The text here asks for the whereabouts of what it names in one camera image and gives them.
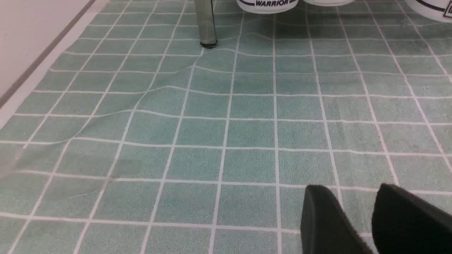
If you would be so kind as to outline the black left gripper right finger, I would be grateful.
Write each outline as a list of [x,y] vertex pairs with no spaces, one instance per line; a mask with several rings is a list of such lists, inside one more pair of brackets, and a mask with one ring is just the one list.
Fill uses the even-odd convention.
[[407,190],[381,184],[371,218],[380,254],[450,254],[452,217]]

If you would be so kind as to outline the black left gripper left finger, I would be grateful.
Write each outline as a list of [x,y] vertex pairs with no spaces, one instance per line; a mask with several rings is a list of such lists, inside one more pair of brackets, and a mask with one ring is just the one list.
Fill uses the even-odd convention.
[[351,225],[336,196],[325,186],[305,188],[301,215],[304,254],[372,254]]

